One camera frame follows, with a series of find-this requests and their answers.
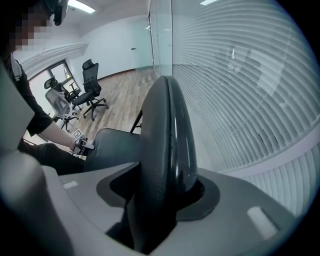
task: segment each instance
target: black sleeve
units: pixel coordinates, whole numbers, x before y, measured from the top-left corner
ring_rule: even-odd
[[[20,77],[20,80],[16,82],[16,84],[17,84],[17,89],[20,92],[21,96],[34,112],[34,117],[30,121],[27,127],[27,130],[30,133],[30,136],[33,136],[35,134],[40,134],[53,122],[53,120],[38,105],[35,97],[31,92],[27,75],[25,74],[23,69],[22,69],[22,76]]]

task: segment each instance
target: window blind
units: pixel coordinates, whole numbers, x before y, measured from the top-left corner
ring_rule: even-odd
[[[320,181],[320,143],[297,159],[243,179],[257,186],[294,215],[305,214]]]
[[[276,1],[202,2],[171,1],[173,76],[196,147],[213,171],[237,170],[288,149],[317,124],[320,69]]]

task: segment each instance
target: gray seat cushion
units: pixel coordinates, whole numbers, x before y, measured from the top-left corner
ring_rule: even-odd
[[[105,128],[97,133],[93,145],[94,150],[86,157],[84,172],[139,162],[139,134]]]
[[[72,104],[74,106],[78,106],[81,105],[83,103],[86,103],[88,101],[92,101],[95,97],[95,92],[89,91],[89,92],[85,92],[83,94],[81,94],[78,98],[76,98],[75,100],[72,101]]]
[[[66,95],[64,95],[64,97],[68,102],[72,102],[79,95],[79,93],[80,93],[80,90],[75,89],[72,93],[70,93],[70,95],[67,95],[67,97]]]

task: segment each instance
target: person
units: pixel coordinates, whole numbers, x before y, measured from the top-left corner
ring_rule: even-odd
[[[12,53],[17,48],[27,45],[28,40],[33,39],[34,33],[40,27],[47,26],[52,15],[52,5],[57,4],[58,0],[23,1],[19,6],[21,8],[20,13],[24,13],[22,21],[19,22],[21,17],[8,17],[8,24],[5,29],[7,35],[9,34],[9,40],[1,42],[0,50],[9,77],[34,112],[34,116],[27,127],[30,135],[40,134],[45,139],[69,147],[73,151],[76,147],[75,139],[62,131],[39,106],[30,89],[26,73],[14,59]],[[59,149],[53,143],[31,145],[21,139],[18,150],[33,156],[41,165],[53,167],[58,175],[81,173],[83,171],[84,160]]]

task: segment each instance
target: mesh chair back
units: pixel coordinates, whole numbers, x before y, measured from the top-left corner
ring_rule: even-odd
[[[98,63],[93,64],[91,59],[83,63],[82,65],[83,82],[85,83],[90,80],[97,80],[98,68],[99,68],[99,64]]]
[[[72,115],[72,108],[69,102],[59,92],[49,89],[45,94],[45,98],[52,106],[57,117],[67,118]]]

